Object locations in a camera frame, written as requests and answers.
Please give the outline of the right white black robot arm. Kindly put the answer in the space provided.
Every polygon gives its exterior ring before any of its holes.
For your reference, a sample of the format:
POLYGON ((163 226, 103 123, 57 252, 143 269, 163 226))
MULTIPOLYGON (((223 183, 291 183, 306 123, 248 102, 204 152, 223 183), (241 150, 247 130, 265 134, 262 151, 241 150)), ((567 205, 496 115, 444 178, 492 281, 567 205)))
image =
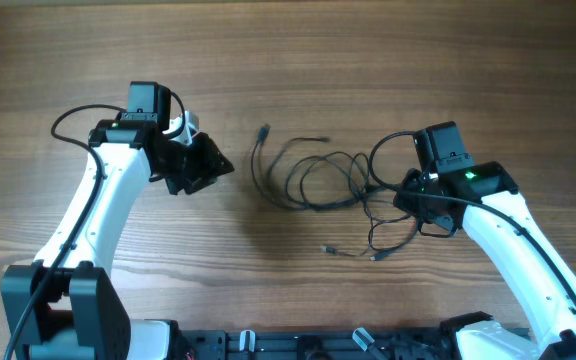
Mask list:
POLYGON ((455 123, 412 135, 420 166, 402 180, 394 204, 422 225, 462 230, 493 262, 534 337, 473 313, 443 323, 460 359, 576 359, 576 276, 550 244, 526 200, 497 162, 475 164, 455 123))

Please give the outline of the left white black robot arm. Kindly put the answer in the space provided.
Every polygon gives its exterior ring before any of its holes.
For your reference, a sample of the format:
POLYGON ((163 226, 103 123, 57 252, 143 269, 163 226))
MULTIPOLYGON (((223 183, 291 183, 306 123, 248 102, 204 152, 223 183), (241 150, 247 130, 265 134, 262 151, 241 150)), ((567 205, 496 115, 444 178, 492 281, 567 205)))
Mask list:
POLYGON ((194 194, 233 172, 197 117, 157 82, 134 81, 128 104, 79 147, 87 169, 57 230, 29 265, 1 281, 10 328, 7 359, 195 359, 173 320, 132 320, 110 280, 132 206, 149 183, 194 194))

